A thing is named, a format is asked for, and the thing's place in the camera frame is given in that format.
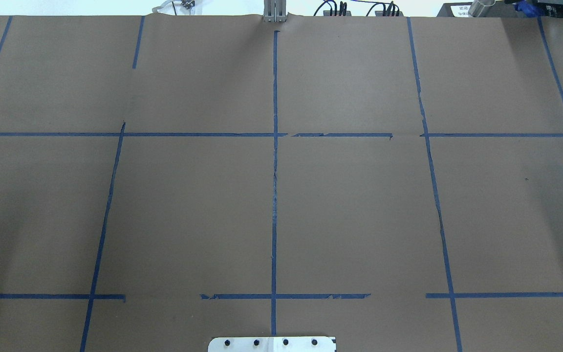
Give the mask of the orange black connector box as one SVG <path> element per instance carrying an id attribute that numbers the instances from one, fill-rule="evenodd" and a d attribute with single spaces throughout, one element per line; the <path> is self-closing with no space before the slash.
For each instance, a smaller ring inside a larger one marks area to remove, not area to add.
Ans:
<path id="1" fill-rule="evenodd" d="M 319 12 L 325 17 L 349 17 L 352 15 L 348 9 L 348 2 L 342 0 L 324 0 L 313 15 L 316 16 Z"/>

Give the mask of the silver metal cup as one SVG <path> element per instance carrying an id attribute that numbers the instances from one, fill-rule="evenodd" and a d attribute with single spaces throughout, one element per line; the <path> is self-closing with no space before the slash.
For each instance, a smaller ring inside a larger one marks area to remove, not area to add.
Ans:
<path id="1" fill-rule="evenodd" d="M 496 0 L 474 0 L 468 9 L 468 16 L 472 18 L 484 18 L 496 4 Z"/>

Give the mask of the aluminium frame post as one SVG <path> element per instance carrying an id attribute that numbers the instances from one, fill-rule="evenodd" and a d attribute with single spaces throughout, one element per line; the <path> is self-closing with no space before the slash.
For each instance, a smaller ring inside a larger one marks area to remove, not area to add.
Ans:
<path id="1" fill-rule="evenodd" d="M 288 18 L 286 5 L 286 0 L 264 0 L 263 21 L 267 23 L 286 22 Z"/>

